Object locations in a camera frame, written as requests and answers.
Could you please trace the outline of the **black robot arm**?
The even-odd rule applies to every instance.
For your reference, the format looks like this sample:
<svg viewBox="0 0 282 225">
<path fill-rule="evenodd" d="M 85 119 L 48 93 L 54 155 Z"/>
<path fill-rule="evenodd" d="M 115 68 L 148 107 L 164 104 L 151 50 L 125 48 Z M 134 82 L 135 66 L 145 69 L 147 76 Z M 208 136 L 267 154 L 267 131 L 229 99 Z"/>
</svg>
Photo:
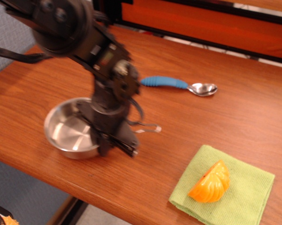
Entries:
<svg viewBox="0 0 282 225">
<path fill-rule="evenodd" d="M 138 72 L 129 52 L 95 20 L 89 0 L 2 0 L 10 16 L 32 29 L 36 43 L 51 57 L 67 57 L 95 78 L 90 100 L 79 100 L 75 117 L 91 129 L 101 156 L 117 147 L 130 157 L 138 139 L 128 120 L 139 93 Z"/>
</svg>

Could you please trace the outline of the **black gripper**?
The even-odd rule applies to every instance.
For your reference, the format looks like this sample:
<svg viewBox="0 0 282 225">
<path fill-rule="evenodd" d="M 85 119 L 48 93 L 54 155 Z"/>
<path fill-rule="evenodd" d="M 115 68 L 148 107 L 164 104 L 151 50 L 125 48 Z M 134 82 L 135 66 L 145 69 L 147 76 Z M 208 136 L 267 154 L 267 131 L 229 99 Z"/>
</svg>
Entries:
<svg viewBox="0 0 282 225">
<path fill-rule="evenodd" d="M 130 109 L 128 103 L 104 109 L 91 100 L 79 100 L 76 107 L 78 117 L 91 127 L 91 143 L 98 147 L 100 156 L 107 156 L 113 147 L 132 158 L 138 153 L 139 141 L 127 121 Z"/>
</svg>

